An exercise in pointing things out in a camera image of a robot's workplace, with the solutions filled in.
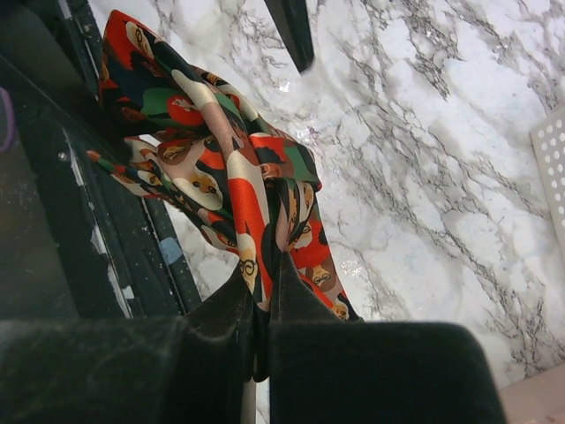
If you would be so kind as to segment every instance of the black metal edge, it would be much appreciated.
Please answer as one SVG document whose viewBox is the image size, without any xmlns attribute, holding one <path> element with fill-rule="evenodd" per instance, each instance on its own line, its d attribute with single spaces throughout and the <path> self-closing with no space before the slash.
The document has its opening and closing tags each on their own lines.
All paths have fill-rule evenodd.
<svg viewBox="0 0 565 424">
<path fill-rule="evenodd" d="M 93 75 L 95 78 L 94 71 L 83 72 L 86 64 L 90 63 L 94 66 L 92 56 L 89 56 L 88 60 L 79 59 L 89 55 L 89 49 L 92 48 L 88 47 L 88 40 L 82 39 L 78 28 L 88 29 L 90 43 L 97 44 L 97 49 L 101 45 L 100 35 L 87 4 L 82 4 L 79 9 L 82 16 L 90 17 L 89 24 L 78 22 L 76 17 L 72 21 L 68 19 L 64 21 L 64 13 L 59 5 L 53 3 L 52 6 L 55 10 L 41 9 L 41 19 L 44 23 L 47 22 L 49 30 L 56 34 L 56 41 L 64 47 L 64 52 L 75 69 L 81 70 L 83 81 L 92 78 Z M 88 85 L 92 92 L 93 84 L 95 86 L 97 81 L 90 82 L 91 84 Z M 82 139 L 75 140 L 75 137 L 70 139 L 71 144 L 74 143 L 77 163 L 84 173 L 87 187 L 90 192 L 94 192 L 90 193 L 93 198 L 92 203 L 95 212 L 99 215 L 101 232 L 115 264 L 120 287 L 131 290 L 134 296 L 134 299 L 128 299 L 133 315 L 171 315 L 189 312 L 200 303 L 200 296 L 183 255 L 171 264 L 163 260 L 163 253 L 160 250 L 161 240 L 174 239 L 177 243 L 176 233 L 164 205 L 157 201 L 144 202 L 136 199 L 115 181 L 105 175 L 99 175 L 97 168 L 93 167 L 84 152 Z M 152 219 L 151 215 L 160 218 Z"/>
<path fill-rule="evenodd" d="M 20 19 L 23 19 L 22 24 L 35 28 L 35 37 L 39 34 L 42 37 L 48 37 L 46 28 L 41 28 L 39 19 L 32 12 L 22 9 L 9 9 L 8 12 L 20 13 Z M 13 19 L 16 16 L 18 15 L 8 14 L 4 15 L 4 18 Z M 140 305 L 140 308 L 133 307 L 132 312 L 135 316 L 173 315 L 184 312 L 179 305 L 180 302 L 174 296 L 175 293 L 170 288 L 167 274 L 163 271 L 166 266 L 163 265 L 162 253 L 159 250 L 157 240 L 148 237 L 148 235 L 151 235 L 149 231 L 146 230 L 144 233 L 142 230 L 148 227 L 148 223 L 147 215 L 140 200 L 117 185 L 107 175 L 101 173 L 86 155 L 86 148 L 102 146 L 100 131 L 89 130 L 89 125 L 93 123 L 85 122 L 79 113 L 82 109 L 88 110 L 88 107 L 94 107 L 93 111 L 97 111 L 98 106 L 94 98 L 83 94 L 81 101 L 88 102 L 91 106 L 86 106 L 86 108 L 77 111 L 65 101 L 63 96 L 58 95 L 62 90 L 67 95 L 74 93 L 74 91 L 68 93 L 68 90 L 73 90 L 73 87 L 80 91 L 80 87 L 76 84 L 79 81 L 78 74 L 73 70 L 72 65 L 65 60 L 63 51 L 56 47 L 55 40 L 47 40 L 46 38 L 41 48 L 44 51 L 50 51 L 50 56 L 46 56 L 49 59 L 43 60 L 52 60 L 54 64 L 49 65 L 51 68 L 55 66 L 53 69 L 58 73 L 51 75 L 46 75 L 46 72 L 37 73 L 38 67 L 42 64 L 33 63 L 34 57 L 30 56 L 29 52 L 24 52 L 22 57 L 18 57 L 19 52 L 29 46 L 29 44 L 26 44 L 26 42 L 29 42 L 29 37 L 27 40 L 23 40 L 22 45 L 18 47 L 18 39 L 12 39 L 11 34 L 13 33 L 10 32 L 14 29 L 10 29 L 10 26 L 17 25 L 15 22 L 7 21 L 8 27 L 4 30 L 4 38 L 8 36 L 7 41 L 13 43 L 7 50 L 10 53 L 8 57 L 16 55 L 15 58 L 18 59 L 16 62 L 22 69 L 19 69 L 10 61 L 6 63 L 11 66 L 14 72 L 19 72 L 20 79 L 25 81 L 23 83 L 24 91 L 27 93 L 30 90 L 35 92 L 37 95 L 35 99 L 37 100 L 34 100 L 34 102 L 39 102 L 36 107 L 43 108 L 44 113 L 51 113 L 52 119 L 59 121 L 68 130 L 69 137 L 67 140 L 76 154 L 77 165 L 85 180 L 88 199 L 93 205 L 96 222 L 100 225 L 109 257 L 115 266 L 117 281 L 121 289 L 131 288 L 134 299 L 131 299 L 130 303 Z M 41 56 L 40 52 L 40 50 L 35 49 L 38 56 Z M 49 85 L 50 80 L 53 80 L 55 86 Z M 6 80 L 6 85 L 11 85 L 11 81 Z M 21 93 L 12 94 L 15 96 L 21 95 Z"/>
<path fill-rule="evenodd" d="M 18 78 L 6 70 L 1 57 L 0 75 L 3 80 Z M 124 317 L 108 279 L 107 258 L 94 250 L 91 241 L 94 223 L 87 213 L 86 191 L 77 185 L 70 166 L 56 162 L 57 152 L 68 150 L 63 131 L 49 127 L 49 119 L 44 121 L 44 126 L 30 125 L 41 119 L 41 110 L 31 106 L 36 104 L 34 96 L 15 97 L 13 101 L 20 142 L 37 174 L 37 191 L 52 237 L 58 244 L 57 251 L 77 313 L 88 318 Z M 41 138 L 49 142 L 35 142 Z"/>
<path fill-rule="evenodd" d="M 74 40 L 73 44 L 78 48 L 82 48 L 81 51 L 90 59 L 87 61 L 89 64 L 98 67 L 101 60 L 102 38 L 97 29 L 88 1 L 68 0 L 67 4 L 70 8 L 73 23 L 75 24 L 74 29 L 76 30 L 76 34 L 72 37 Z M 80 62 L 81 67 L 85 66 L 85 62 L 84 60 Z M 93 93 L 97 94 L 98 81 L 94 70 L 86 69 L 83 73 L 83 78 Z M 161 201 L 141 202 L 147 209 L 147 218 L 154 228 L 154 232 L 158 238 L 157 241 L 161 242 L 165 239 L 173 239 L 180 246 L 177 234 L 164 204 Z M 170 289 L 177 295 L 182 309 L 184 309 L 185 312 L 192 311 L 201 302 L 201 299 L 185 256 L 182 254 L 172 263 L 167 263 L 164 259 L 163 257 L 162 261 L 167 264 L 169 271 Z"/>
</svg>

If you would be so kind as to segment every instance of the patterned scarf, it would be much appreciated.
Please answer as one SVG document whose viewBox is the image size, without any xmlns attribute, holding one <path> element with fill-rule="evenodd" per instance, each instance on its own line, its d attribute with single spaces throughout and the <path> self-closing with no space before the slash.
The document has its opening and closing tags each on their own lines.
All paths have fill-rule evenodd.
<svg viewBox="0 0 565 424">
<path fill-rule="evenodd" d="M 324 305 L 343 320 L 359 319 L 335 272 L 308 148 L 120 11 L 110 14 L 104 32 L 99 99 L 132 157 L 125 166 L 94 151 L 90 157 L 132 193 L 183 211 L 212 246 L 238 255 L 261 311 L 269 311 L 286 251 Z"/>
</svg>

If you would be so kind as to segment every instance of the white marble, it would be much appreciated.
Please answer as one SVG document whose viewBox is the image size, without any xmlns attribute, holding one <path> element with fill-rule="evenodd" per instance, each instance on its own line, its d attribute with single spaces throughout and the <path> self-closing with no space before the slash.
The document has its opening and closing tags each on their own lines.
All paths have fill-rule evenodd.
<svg viewBox="0 0 565 424">
<path fill-rule="evenodd" d="M 564 0 L 312 0 L 304 76 L 260 0 L 91 3 L 101 26 L 113 8 L 140 19 L 313 149 L 366 319 L 462 324 L 501 387 L 565 360 L 565 273 L 528 136 L 564 100 Z M 172 215 L 207 296 L 235 260 Z M 266 405 L 263 390 L 264 421 Z"/>
</svg>

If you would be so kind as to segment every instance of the marble countertop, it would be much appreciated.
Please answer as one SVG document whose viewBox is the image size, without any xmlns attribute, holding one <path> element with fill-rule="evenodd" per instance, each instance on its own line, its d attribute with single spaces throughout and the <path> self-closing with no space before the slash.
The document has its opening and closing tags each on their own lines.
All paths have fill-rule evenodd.
<svg viewBox="0 0 565 424">
<path fill-rule="evenodd" d="M 91 0 L 231 82 L 318 156 L 367 320 L 458 322 L 500 387 L 565 360 L 565 273 L 528 135 L 563 102 L 563 0 L 312 0 L 299 76 L 260 0 Z M 235 257 L 172 213 L 204 296 Z"/>
</svg>

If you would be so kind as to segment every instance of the white plastic grid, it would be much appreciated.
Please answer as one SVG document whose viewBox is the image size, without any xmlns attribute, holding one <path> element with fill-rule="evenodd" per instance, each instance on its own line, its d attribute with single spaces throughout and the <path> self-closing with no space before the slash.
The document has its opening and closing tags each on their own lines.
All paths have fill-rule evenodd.
<svg viewBox="0 0 565 424">
<path fill-rule="evenodd" d="M 565 106 L 532 128 L 530 136 L 565 262 Z"/>
</svg>

